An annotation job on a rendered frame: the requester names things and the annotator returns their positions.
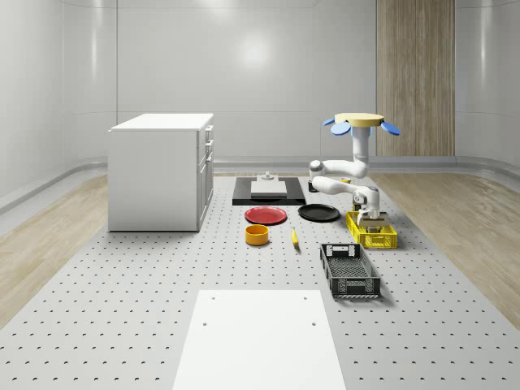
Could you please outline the drone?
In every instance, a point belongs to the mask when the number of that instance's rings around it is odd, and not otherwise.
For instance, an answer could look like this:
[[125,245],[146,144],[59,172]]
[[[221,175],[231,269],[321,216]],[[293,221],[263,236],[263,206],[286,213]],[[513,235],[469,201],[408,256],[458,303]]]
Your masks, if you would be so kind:
[[381,127],[393,136],[399,136],[401,131],[393,124],[386,122],[382,115],[368,113],[340,113],[326,119],[323,126],[331,125],[331,133],[337,136],[348,133],[353,128]]

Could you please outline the red plate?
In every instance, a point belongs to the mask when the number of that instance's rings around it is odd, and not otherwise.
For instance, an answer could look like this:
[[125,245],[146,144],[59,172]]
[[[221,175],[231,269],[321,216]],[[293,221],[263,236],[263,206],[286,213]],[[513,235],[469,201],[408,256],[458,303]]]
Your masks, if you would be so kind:
[[287,213],[274,206],[257,206],[245,212],[245,218],[253,224],[275,225],[287,219]]

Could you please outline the black stove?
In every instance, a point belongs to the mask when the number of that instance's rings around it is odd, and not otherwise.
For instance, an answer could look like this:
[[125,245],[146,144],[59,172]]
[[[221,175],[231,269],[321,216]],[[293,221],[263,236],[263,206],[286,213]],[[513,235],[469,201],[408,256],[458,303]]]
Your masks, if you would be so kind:
[[305,194],[297,177],[280,177],[286,184],[286,197],[252,197],[251,183],[253,177],[237,177],[232,196],[234,206],[303,206],[306,204]]

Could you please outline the yellow bowl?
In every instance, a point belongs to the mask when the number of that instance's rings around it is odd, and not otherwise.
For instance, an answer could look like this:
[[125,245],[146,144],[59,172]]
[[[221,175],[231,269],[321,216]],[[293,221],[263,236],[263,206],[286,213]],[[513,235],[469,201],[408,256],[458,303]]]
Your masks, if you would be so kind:
[[245,241],[249,245],[265,245],[269,241],[269,228],[261,224],[249,225],[245,229]]

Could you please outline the black plate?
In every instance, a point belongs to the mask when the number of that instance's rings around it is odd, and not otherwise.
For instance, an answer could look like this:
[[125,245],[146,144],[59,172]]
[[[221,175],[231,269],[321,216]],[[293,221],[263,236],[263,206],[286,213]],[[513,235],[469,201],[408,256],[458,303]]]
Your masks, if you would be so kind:
[[324,204],[307,204],[298,209],[298,214],[312,222],[333,222],[340,217],[340,212],[333,206]]

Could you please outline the yellow basket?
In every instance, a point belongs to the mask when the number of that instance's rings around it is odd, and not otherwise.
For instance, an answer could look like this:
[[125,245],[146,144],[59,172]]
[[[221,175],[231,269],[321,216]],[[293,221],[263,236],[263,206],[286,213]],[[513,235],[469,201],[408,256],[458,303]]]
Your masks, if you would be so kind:
[[357,225],[357,219],[357,211],[347,212],[346,226],[356,243],[365,248],[395,249],[397,247],[397,232],[391,225],[382,226],[379,232],[368,232],[365,227]]

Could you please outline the white cabinet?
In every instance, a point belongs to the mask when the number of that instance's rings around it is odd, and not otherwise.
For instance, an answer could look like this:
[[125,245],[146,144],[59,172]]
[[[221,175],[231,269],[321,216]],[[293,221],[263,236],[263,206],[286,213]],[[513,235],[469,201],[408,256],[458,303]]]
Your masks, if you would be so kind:
[[108,132],[109,230],[200,230],[213,194],[213,119],[143,114]]

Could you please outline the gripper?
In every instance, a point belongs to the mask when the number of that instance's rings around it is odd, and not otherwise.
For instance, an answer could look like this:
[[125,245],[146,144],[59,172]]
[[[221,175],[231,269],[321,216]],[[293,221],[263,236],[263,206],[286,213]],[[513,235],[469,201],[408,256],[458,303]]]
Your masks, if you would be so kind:
[[368,233],[381,233],[389,225],[388,215],[380,214],[378,218],[371,218],[368,214],[360,214],[357,225]]

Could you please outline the white board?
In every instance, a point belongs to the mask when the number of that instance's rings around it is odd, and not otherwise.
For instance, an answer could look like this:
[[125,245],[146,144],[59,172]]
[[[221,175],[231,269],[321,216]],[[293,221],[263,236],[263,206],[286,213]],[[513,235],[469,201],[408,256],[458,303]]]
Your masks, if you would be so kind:
[[345,390],[318,290],[201,290],[173,390]]

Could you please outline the dark grey basket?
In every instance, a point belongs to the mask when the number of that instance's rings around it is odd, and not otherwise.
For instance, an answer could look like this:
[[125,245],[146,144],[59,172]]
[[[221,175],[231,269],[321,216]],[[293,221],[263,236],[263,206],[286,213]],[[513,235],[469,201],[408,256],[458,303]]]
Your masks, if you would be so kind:
[[320,256],[333,296],[378,297],[380,276],[360,244],[321,244]]

